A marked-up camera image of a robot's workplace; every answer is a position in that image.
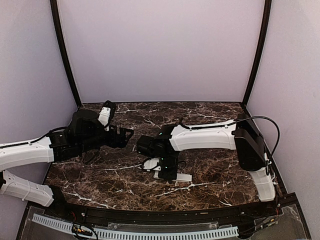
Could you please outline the white remote control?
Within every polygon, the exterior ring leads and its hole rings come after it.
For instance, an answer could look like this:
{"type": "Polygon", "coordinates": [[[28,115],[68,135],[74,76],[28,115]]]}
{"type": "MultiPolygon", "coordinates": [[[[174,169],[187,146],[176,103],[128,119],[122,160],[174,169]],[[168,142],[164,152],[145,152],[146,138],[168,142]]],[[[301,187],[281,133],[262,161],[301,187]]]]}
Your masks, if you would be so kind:
{"type": "Polygon", "coordinates": [[[164,179],[159,177],[159,171],[155,171],[153,175],[154,179],[163,180],[163,181],[171,181],[171,182],[178,182],[178,183],[191,183],[192,182],[192,175],[178,173],[176,179],[164,179]]]}

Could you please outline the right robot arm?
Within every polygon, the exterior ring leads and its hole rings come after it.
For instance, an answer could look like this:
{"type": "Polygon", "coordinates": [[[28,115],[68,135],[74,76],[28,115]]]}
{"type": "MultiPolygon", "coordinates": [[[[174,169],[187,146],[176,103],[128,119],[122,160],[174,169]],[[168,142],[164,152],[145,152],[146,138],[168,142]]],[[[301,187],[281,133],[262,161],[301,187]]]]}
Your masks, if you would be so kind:
{"type": "Polygon", "coordinates": [[[275,208],[276,188],[262,133],[255,117],[239,114],[237,119],[220,123],[185,125],[182,122],[164,125],[156,136],[142,135],[136,144],[137,153],[146,157],[141,168],[154,171],[154,178],[190,183],[190,174],[179,173],[179,153],[193,149],[235,150],[239,166],[253,179],[260,202],[255,213],[266,217],[275,208]]]}

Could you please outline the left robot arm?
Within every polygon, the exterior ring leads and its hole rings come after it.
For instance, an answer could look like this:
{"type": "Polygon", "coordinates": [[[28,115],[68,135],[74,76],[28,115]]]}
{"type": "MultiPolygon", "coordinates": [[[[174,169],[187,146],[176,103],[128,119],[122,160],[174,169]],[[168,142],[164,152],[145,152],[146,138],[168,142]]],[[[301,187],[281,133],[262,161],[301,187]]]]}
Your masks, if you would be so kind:
{"type": "Polygon", "coordinates": [[[59,187],[41,185],[12,174],[9,169],[36,163],[62,162],[100,147],[124,148],[134,131],[111,125],[112,113],[104,107],[100,113],[79,110],[68,126],[50,130],[44,136],[25,142],[0,146],[0,193],[34,202],[60,218],[71,213],[59,187]]]}

